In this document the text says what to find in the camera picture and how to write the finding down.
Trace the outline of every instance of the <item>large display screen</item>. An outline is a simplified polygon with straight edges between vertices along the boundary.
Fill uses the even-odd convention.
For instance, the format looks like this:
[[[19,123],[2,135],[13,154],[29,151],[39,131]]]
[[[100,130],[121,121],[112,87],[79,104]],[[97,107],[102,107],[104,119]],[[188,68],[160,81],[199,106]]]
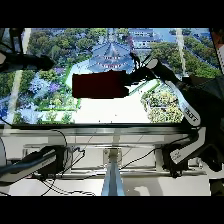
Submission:
[[[221,75],[208,28],[32,28],[27,54],[55,61],[49,71],[0,74],[0,113],[12,124],[180,123],[174,93],[158,80],[129,87],[123,99],[74,99],[72,75],[131,73],[134,51],[160,59],[176,76]]]

